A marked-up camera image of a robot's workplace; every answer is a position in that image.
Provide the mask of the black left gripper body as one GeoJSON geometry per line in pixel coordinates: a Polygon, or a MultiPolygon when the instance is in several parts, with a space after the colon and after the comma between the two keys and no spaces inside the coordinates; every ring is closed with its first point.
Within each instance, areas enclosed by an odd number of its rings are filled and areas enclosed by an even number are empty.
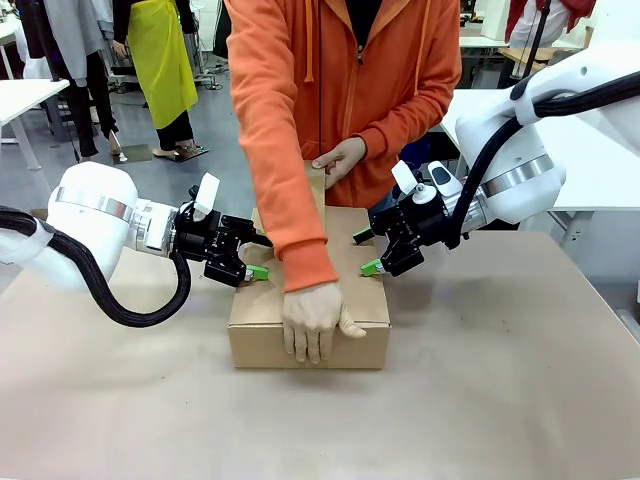
{"type": "Polygon", "coordinates": [[[174,222],[174,254],[186,260],[212,260],[214,257],[233,257],[234,217],[212,210],[198,220],[195,201],[181,206],[174,222]]]}

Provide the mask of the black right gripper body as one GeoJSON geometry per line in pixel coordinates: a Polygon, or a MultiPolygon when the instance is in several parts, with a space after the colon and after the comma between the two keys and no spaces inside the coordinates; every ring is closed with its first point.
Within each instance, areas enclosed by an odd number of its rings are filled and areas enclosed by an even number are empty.
{"type": "Polygon", "coordinates": [[[416,203],[411,196],[405,197],[374,214],[370,220],[373,234],[386,237],[389,245],[430,246],[446,238],[450,225],[439,193],[422,204],[416,203]]]}

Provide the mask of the person's left hand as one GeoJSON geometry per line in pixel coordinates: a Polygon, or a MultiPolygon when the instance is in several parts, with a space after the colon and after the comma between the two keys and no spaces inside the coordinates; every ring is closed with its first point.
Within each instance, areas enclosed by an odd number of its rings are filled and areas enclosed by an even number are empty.
{"type": "Polygon", "coordinates": [[[312,167],[325,172],[325,189],[329,190],[342,180],[367,153],[364,140],[351,137],[312,161],[312,167]]]}

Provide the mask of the person's right hand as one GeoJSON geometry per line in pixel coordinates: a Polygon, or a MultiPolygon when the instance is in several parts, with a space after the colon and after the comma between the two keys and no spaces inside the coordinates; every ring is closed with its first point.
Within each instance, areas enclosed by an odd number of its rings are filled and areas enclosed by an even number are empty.
{"type": "Polygon", "coordinates": [[[286,292],[282,325],[285,350],[300,363],[327,360],[336,329],[351,339],[366,335],[352,320],[337,282],[286,292]]]}

